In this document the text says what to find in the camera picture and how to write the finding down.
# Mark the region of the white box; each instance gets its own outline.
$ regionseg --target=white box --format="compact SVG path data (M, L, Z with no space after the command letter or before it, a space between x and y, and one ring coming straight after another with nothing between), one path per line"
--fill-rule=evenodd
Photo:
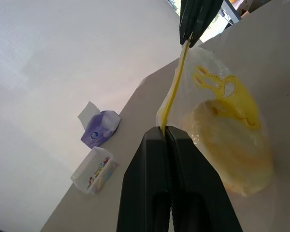
M83 193L96 195L117 165L112 153L95 146L73 173L71 180Z

